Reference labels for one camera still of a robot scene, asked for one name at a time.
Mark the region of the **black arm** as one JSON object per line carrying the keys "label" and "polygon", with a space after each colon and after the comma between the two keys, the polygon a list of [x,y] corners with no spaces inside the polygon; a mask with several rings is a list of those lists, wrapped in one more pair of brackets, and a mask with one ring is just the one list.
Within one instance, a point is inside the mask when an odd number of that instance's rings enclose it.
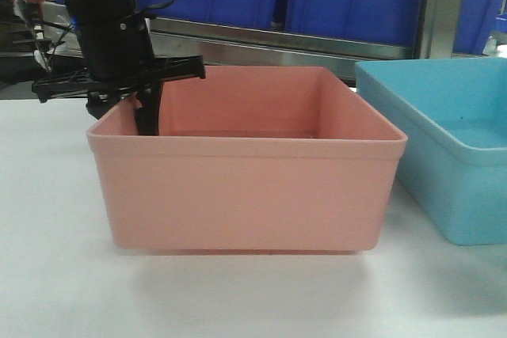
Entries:
{"label": "black arm", "polygon": [[199,55],[158,58],[154,54],[146,19],[150,10],[166,8],[173,1],[138,10],[135,0],[64,0],[85,65],[49,74],[35,81],[32,91],[42,103],[86,96],[87,111],[96,119],[132,95],[138,101],[137,131],[158,135],[163,83],[205,77]]}

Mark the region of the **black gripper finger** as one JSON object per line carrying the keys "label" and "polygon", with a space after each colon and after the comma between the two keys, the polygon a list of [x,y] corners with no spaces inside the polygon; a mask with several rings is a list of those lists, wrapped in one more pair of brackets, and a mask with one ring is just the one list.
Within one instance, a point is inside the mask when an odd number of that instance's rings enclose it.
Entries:
{"label": "black gripper finger", "polygon": [[159,110],[162,98],[162,83],[153,82],[136,95],[139,107],[135,110],[135,122],[140,135],[159,135]]}
{"label": "black gripper finger", "polygon": [[124,98],[130,96],[130,93],[100,93],[88,92],[86,94],[86,110],[96,120],[99,120],[110,109],[117,105]]}

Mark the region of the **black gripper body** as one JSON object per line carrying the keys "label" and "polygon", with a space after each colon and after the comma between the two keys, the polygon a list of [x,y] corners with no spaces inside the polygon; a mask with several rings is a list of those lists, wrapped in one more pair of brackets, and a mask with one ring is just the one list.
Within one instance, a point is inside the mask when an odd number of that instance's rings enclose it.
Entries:
{"label": "black gripper body", "polygon": [[136,92],[154,93],[164,82],[206,76],[199,55],[157,58],[142,14],[88,25],[76,17],[71,21],[84,67],[35,81],[32,91],[42,103],[72,97],[105,103]]}

